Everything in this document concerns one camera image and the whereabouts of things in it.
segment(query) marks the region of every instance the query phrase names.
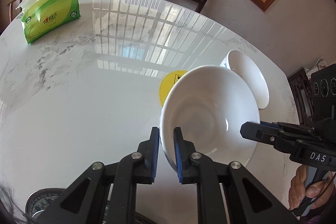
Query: white bowl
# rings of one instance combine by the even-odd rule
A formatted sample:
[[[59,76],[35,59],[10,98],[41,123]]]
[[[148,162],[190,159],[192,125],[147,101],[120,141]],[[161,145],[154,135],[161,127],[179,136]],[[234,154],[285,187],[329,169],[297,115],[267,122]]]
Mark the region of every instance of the white bowl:
[[[181,127],[183,138],[198,152],[220,163],[236,160],[245,166],[257,145],[240,135],[248,121],[260,123],[259,110],[237,74],[213,65],[187,72],[169,92],[161,112],[160,137],[168,162],[176,170],[173,132]]]
[[[251,58],[240,51],[232,50],[224,58],[221,66],[234,71],[248,84],[259,109],[268,106],[269,92],[266,80]]]

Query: marble surface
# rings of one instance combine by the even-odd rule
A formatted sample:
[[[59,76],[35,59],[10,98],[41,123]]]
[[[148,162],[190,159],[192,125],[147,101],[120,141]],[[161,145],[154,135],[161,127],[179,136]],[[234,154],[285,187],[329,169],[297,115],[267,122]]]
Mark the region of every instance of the marble surface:
[[[24,208],[42,188],[66,188],[95,161],[134,152],[159,125],[162,78],[219,65],[229,50],[260,68],[267,122],[298,123],[285,74],[239,35],[164,0],[79,0],[82,17],[26,44],[15,19],[0,36],[0,179]],[[283,204],[297,164],[258,144],[247,169]],[[197,223],[196,187],[181,185],[159,152],[137,211],[159,224]]]

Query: yellow sticker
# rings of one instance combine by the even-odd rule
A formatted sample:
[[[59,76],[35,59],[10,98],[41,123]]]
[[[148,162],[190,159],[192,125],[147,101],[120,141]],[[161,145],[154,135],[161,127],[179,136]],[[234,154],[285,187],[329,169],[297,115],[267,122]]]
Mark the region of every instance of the yellow sticker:
[[[172,89],[172,87],[176,84],[176,82],[187,73],[186,70],[177,70],[173,71],[170,74],[166,75],[166,77],[162,80],[159,90],[160,103],[163,106],[168,93]]]

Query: human hand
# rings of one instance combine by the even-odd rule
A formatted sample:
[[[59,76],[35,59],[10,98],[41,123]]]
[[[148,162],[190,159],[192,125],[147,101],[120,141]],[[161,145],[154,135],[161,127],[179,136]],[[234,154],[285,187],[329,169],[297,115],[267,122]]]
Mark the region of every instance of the human hand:
[[[288,202],[289,209],[292,210],[297,208],[302,202],[303,198],[307,196],[308,198],[317,197],[328,185],[333,175],[331,172],[328,173],[328,178],[326,180],[321,180],[316,183],[313,183],[308,189],[305,189],[304,182],[307,177],[307,167],[306,165],[301,165],[296,170],[295,177],[291,180],[291,188],[288,192]],[[313,203],[311,209],[316,209],[324,205],[332,195],[334,189],[334,184],[331,183],[325,193]]]

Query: tissue pack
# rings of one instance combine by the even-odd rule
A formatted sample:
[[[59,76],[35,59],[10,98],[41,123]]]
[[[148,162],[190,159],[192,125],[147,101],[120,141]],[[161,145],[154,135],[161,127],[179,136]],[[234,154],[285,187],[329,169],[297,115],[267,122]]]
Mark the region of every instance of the tissue pack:
[[[25,0],[22,27],[31,43],[51,30],[80,17],[78,0]]]

